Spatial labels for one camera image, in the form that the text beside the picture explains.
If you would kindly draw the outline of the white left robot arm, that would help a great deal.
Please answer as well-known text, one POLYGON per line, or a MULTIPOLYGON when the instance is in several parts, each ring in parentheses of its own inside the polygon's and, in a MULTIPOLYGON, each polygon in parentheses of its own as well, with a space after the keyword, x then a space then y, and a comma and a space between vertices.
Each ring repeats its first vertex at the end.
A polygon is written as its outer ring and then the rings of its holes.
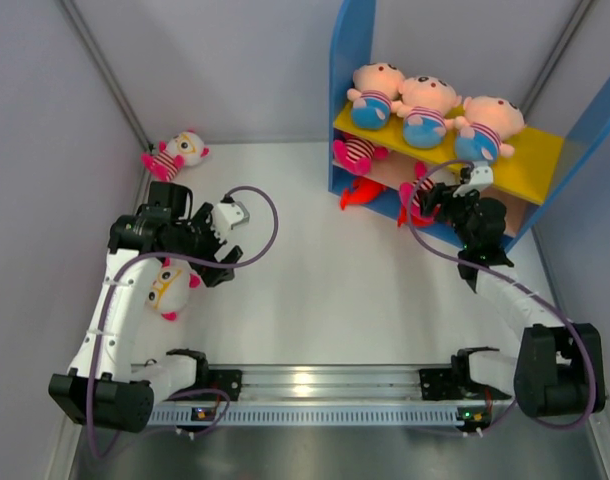
POLYGON ((204 397, 211 386, 204 353, 173 349, 156 363, 133 371, 136 335, 152 285, 164 260, 182 256, 190 274, 215 287, 234 277, 242 251, 233 247, 222 261, 216 254, 227 235, 249 220, 244 205, 230 195, 186 212, 189 188, 153 182, 146 203, 120 216, 110 229, 105 278, 85 338, 64 374, 52 375, 48 393, 77 424, 138 433, 154 407, 173 394, 204 397))

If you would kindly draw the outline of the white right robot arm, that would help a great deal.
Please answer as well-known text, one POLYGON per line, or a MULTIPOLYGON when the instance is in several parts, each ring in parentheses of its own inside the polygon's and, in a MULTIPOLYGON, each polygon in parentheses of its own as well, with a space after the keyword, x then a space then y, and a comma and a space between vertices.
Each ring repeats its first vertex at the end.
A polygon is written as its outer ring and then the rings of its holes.
POLYGON ((465 397, 486 386, 510 396, 527 417, 551 429, 573 429, 603 409, 602 344, 589 323, 573 323, 512 274, 501 240, 505 205, 473 190, 456 195, 443 183, 415 190, 419 213, 451 226, 462 248, 452 260, 471 290, 492 305, 518 340, 513 353, 496 347, 461 351, 451 373, 465 397))

